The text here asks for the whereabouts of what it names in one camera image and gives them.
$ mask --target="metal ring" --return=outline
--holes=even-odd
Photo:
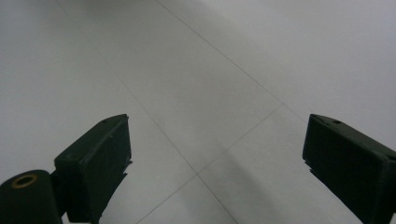
[[[22,175],[12,181],[11,187],[14,189],[23,189],[37,181],[37,175]]]

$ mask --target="gray floor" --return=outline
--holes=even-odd
[[[134,164],[101,223],[360,223],[302,160],[305,99],[284,97],[300,94],[279,85],[288,68],[249,58],[258,46],[205,2],[1,1],[1,181],[53,171],[126,113]]]

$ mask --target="dark object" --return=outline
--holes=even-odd
[[[56,171],[30,171],[0,187],[1,224],[97,224],[131,164],[128,117],[104,119],[55,159]]]
[[[363,223],[390,223],[396,152],[341,121],[311,115],[303,158],[312,174]]]

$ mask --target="round hole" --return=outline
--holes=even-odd
[[[22,175],[12,181],[11,187],[14,189],[23,189],[35,183],[37,175]]]

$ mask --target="tiled floor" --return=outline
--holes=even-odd
[[[52,172],[97,121],[126,113],[134,164],[101,223],[359,223],[304,165],[306,118],[276,88],[288,68],[242,60],[247,49],[227,49],[238,35],[197,22],[222,18],[180,2],[1,2],[1,182]]]

